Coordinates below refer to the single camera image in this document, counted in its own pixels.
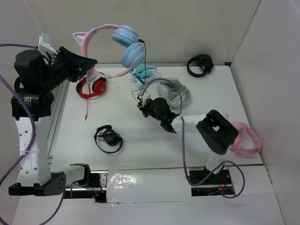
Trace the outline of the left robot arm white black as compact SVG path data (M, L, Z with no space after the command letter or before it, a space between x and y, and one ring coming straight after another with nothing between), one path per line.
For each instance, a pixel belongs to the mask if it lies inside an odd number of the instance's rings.
M78 183L87 187L92 174L87 164L72 164L61 172L48 165L48 125L53 90L65 81L77 82L96 65L95 59L76 55L60 47L54 58L38 50L16 55L18 77L11 99L12 115L19 133L19 175L8 189L10 195L59 195L65 187Z

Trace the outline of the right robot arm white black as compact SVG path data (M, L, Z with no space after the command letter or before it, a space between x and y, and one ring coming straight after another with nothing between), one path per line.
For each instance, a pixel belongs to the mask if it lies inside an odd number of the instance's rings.
M182 158L184 173L191 186L199 186L207 181L216 183L221 178L221 171L226 163L225 154L238 136L237 129L218 111L210 110L207 114L196 116L183 116L171 111L164 98L154 100L149 97L143 100L138 97L137 107L145 118L151 116L160 122L160 126L169 133L181 133ZM195 183L189 177L185 154L185 133L199 133L211 150L209 159L204 167L204 178Z

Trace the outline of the blue pink cat-ear headphones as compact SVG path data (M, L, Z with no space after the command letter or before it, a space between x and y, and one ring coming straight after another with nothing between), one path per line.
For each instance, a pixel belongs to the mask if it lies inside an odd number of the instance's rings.
M145 47L141 45L144 41L139 38L138 32L128 26L128 25L116 25L116 24L105 24L102 26L94 27L88 32L76 32L73 33L73 38L81 47L81 54L83 57L88 57L88 45L90 40L94 35L96 35L101 30L114 30L112 34L112 39L125 47L126 50L122 54L120 63L125 68L124 71L117 73L116 75L106 75L103 72L97 71L95 68L91 68L87 71L84 77L87 78L88 83L93 83L100 77L107 79L112 79L116 77L121 77L132 70L136 69L142 62L146 59ZM88 84L86 83L83 92L88 94Z

